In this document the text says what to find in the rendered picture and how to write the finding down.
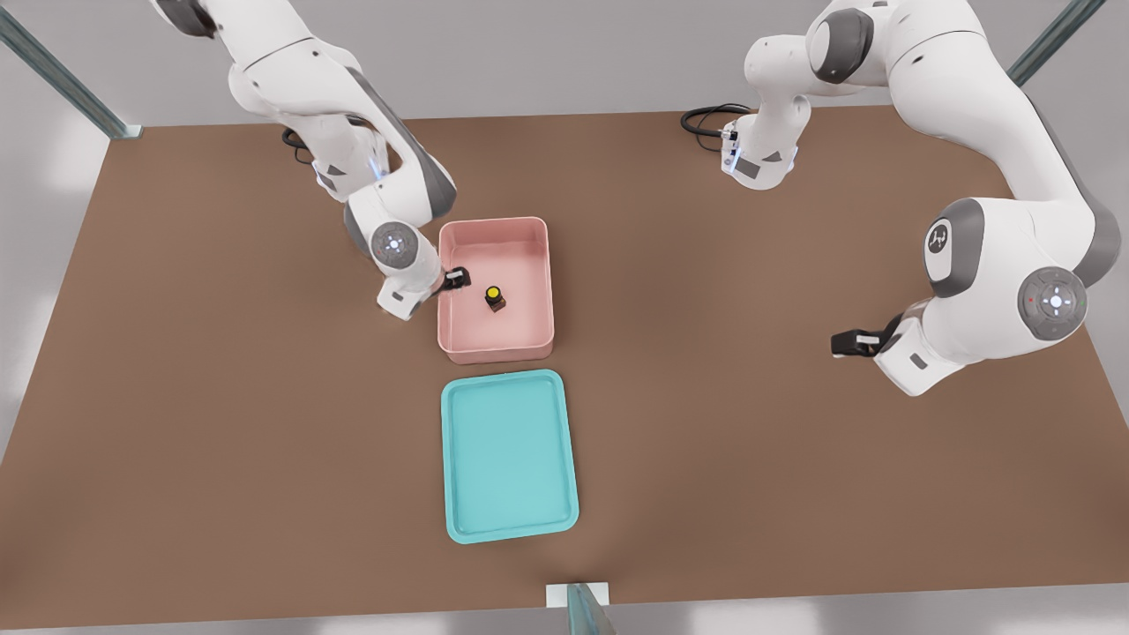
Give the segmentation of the silver frame post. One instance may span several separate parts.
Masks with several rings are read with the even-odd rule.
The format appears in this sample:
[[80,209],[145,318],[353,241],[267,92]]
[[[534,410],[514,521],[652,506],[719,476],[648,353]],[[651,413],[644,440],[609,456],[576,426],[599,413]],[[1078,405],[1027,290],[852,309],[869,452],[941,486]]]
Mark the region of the silver frame post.
[[1010,80],[1024,87],[1105,3],[1106,0],[1069,0],[1062,11],[1013,62],[1007,72]]
[[609,583],[580,582],[545,588],[546,608],[564,608],[569,635],[618,635],[605,608]]
[[126,124],[84,82],[53,56],[17,18],[0,5],[0,42],[19,56],[49,87],[60,93],[91,125],[110,140],[137,139],[145,132],[141,125]]

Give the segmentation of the pale blue-green tray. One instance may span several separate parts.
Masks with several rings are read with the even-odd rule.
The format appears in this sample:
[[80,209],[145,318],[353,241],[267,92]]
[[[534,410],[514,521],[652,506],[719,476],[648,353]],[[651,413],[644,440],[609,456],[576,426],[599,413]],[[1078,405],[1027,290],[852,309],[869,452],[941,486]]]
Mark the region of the pale blue-green tray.
[[441,391],[446,530],[460,545],[555,534],[579,519],[564,381],[553,369]]

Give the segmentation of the pink plastic box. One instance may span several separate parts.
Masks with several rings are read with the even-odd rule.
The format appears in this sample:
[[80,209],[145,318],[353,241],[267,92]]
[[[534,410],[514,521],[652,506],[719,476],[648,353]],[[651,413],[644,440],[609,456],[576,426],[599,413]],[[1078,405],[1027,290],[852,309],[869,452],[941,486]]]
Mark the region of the pink plastic box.
[[539,217],[448,221],[439,254],[469,284],[438,298],[437,341],[455,364],[545,359],[554,346],[546,221]]

